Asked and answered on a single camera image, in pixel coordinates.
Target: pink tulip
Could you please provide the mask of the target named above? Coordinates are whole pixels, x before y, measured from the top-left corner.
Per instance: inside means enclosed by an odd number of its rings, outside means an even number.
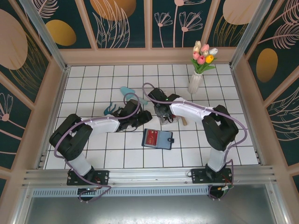
[[[201,47],[200,51],[201,51],[201,52],[204,52],[205,50],[209,50],[209,48],[210,48],[210,46],[209,46],[208,44],[204,44],[204,45]]]
[[[193,53],[193,59],[197,60],[199,58],[199,53],[197,53],[196,51]]]
[[[206,62],[206,59],[203,55],[199,56],[199,58],[197,59],[198,64],[203,64],[205,62]]]

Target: yellow tulip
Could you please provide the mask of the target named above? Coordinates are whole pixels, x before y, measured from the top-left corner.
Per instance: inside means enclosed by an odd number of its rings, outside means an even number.
[[[211,63],[214,60],[214,56],[213,55],[208,55],[206,57],[206,63]]]

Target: vase with flowers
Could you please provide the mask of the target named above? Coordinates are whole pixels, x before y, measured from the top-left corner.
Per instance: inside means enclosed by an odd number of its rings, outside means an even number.
[[[216,59],[214,56],[218,53],[218,49],[213,48],[209,50],[209,48],[208,44],[201,46],[200,41],[195,42],[193,58],[191,59],[194,65],[194,72],[188,87],[190,94],[197,92],[200,83],[203,81],[202,74],[204,71],[215,68],[214,66],[210,66],[210,64]]]

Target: cable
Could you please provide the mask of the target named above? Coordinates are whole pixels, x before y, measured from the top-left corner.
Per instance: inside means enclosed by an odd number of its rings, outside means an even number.
[[[150,99],[151,101],[153,101],[153,102],[155,102],[155,103],[159,103],[159,104],[172,104],[172,103],[174,103],[173,101],[172,101],[172,102],[167,102],[167,101],[159,101],[159,100],[152,99],[152,98],[149,97],[148,94],[146,93],[145,88],[144,88],[145,85],[150,85],[152,88],[155,88],[155,87],[154,87],[151,83],[144,83],[144,84],[142,85],[142,91],[143,91],[144,95],[145,95],[148,99]],[[229,150],[230,150],[232,147],[234,147],[234,146],[236,146],[236,145],[239,145],[240,143],[242,143],[242,142],[244,142],[244,141],[246,140],[246,138],[247,138],[247,136],[248,136],[246,127],[245,127],[240,121],[238,121],[237,119],[235,119],[235,118],[233,118],[233,117],[231,117],[231,116],[229,116],[229,115],[226,115],[226,114],[224,114],[224,113],[221,113],[221,112],[218,112],[218,111],[211,110],[211,109],[209,109],[209,108],[207,108],[207,107],[205,107],[205,106],[200,106],[200,105],[198,105],[198,104],[195,104],[195,103],[192,103],[192,102],[189,102],[189,101],[175,101],[175,103],[176,103],[176,104],[186,104],[186,105],[191,105],[191,106],[194,106],[194,107],[199,108],[199,109],[201,109],[201,110],[205,110],[205,111],[208,111],[208,112],[215,113],[215,114],[217,114],[217,115],[226,117],[226,118],[231,119],[232,121],[236,122],[236,123],[237,123],[238,125],[240,125],[241,128],[244,130],[244,133],[245,133],[244,138],[241,139],[240,141],[238,141],[238,142],[236,142],[236,143],[234,143],[234,144],[228,146],[227,151],[226,151],[226,153],[225,153],[225,155],[224,155],[224,159],[223,159],[223,162],[224,162],[225,164],[232,163],[232,183],[233,183],[233,182],[234,182],[234,163],[233,163],[233,160],[232,160],[232,159],[231,159],[230,161],[226,162],[226,158],[227,158],[227,156],[228,156],[228,152],[229,152]],[[210,185],[210,186],[209,186],[209,190],[208,190],[208,195],[209,195],[210,198],[213,198],[213,197],[211,197],[212,195],[210,194],[211,187],[212,187],[212,186]]]
[[[97,183],[93,183],[91,181],[88,181],[86,180],[85,178],[83,178],[75,169],[74,167],[63,157],[63,156],[59,156],[57,155],[57,149],[59,147],[59,145],[61,144],[61,142],[65,139],[65,137],[72,131],[74,130],[76,127],[78,127],[79,125],[81,124],[84,124],[84,123],[91,123],[93,121],[97,121],[97,120],[104,120],[104,119],[111,119],[111,120],[122,120],[122,119],[127,119],[131,116],[133,116],[135,113],[138,112],[139,110],[139,106],[140,106],[140,101],[139,101],[139,98],[136,94],[134,93],[127,93],[126,95],[124,95],[123,97],[123,101],[124,101],[124,104],[126,104],[126,96],[129,95],[129,94],[132,94],[134,95],[136,98],[137,98],[137,101],[138,101],[138,105],[136,107],[136,109],[134,110],[133,113],[131,113],[130,115],[126,116],[126,117],[122,117],[122,118],[116,118],[116,117],[98,117],[98,118],[90,118],[90,119],[87,119],[87,120],[83,120],[83,121],[80,121],[79,123],[76,123],[74,126],[72,126],[69,130],[67,130],[64,135],[61,137],[61,139],[58,141],[58,143],[56,144],[55,146],[55,149],[54,149],[54,156],[57,157],[57,158],[60,158],[60,159],[64,159],[65,163],[71,168],[71,170],[74,171],[74,173],[83,181],[85,181],[86,183],[90,184],[90,185],[93,185],[93,186],[98,186],[100,188],[108,188],[107,190],[105,190],[103,193],[101,193],[99,196],[97,197],[93,197],[91,200],[89,201],[86,201],[86,203],[88,202],[93,202],[97,199],[99,199],[100,197],[102,197],[102,195],[104,195],[105,193],[107,193],[110,189],[111,189],[111,186],[109,185],[101,185],[101,184],[97,184]],[[86,191],[83,191],[81,192],[81,194],[79,195],[79,200],[81,202],[84,202],[82,199],[81,199],[81,196],[83,193],[86,193],[86,192],[91,192],[91,191],[95,191],[95,190],[86,190]]]

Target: decorative wallpaper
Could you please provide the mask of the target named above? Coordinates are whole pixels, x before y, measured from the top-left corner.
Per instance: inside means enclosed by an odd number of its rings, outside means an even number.
[[[210,0],[153,0],[152,47],[193,47],[203,34]]]
[[[98,48],[145,48],[143,0],[84,0]]]
[[[299,162],[299,79],[267,108],[287,164]]]
[[[0,84],[0,167],[10,169],[31,110]]]
[[[8,0],[1,1],[0,18],[0,72],[34,102],[49,61]]]
[[[4,190],[4,187],[5,187],[5,184],[6,184],[6,179],[0,178],[0,199],[1,199],[1,195]]]
[[[299,1],[286,0],[248,62],[265,100],[299,65]]]
[[[260,0],[221,0],[208,39],[211,47],[236,47]]]
[[[293,180],[294,180],[295,186],[297,188],[297,191],[299,193],[299,175],[293,176]]]
[[[266,22],[267,18],[269,17],[269,14],[270,14],[271,11],[273,10],[273,8],[274,8],[274,6],[275,6],[276,3],[277,3],[277,1],[274,0],[274,1],[271,3],[271,5],[270,5],[269,9],[267,10],[267,12],[265,12],[265,16],[264,16],[264,18],[263,18],[263,20],[262,20],[260,26],[259,26],[258,29],[256,30],[256,32],[255,32],[255,34],[253,35],[253,37],[252,37],[250,43],[248,44],[247,48],[245,49],[245,54],[247,54],[247,52],[248,52],[249,49],[251,48],[251,46],[252,46],[254,40],[256,39],[257,34],[261,31],[261,29],[262,29],[264,23]]]
[[[59,49],[91,48],[75,0],[32,0],[32,3]]]

